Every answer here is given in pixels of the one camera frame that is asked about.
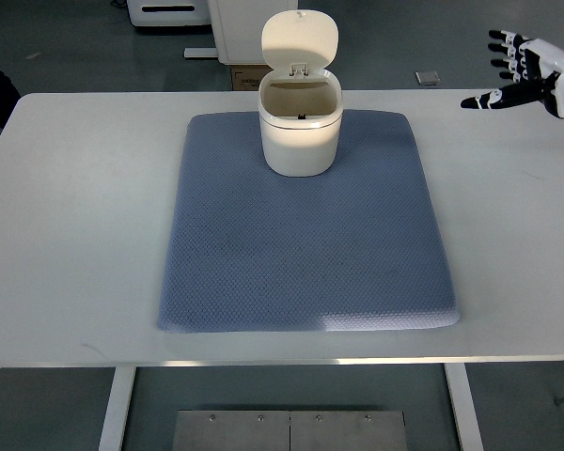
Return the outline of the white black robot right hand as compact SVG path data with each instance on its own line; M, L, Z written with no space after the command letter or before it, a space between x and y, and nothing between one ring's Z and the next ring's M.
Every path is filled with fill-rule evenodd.
M564 51L506 30L491 30L489 37L488 49L502 55L491 64L511 84L464 99L461 107L498 110L540 102L550 115L564 119Z

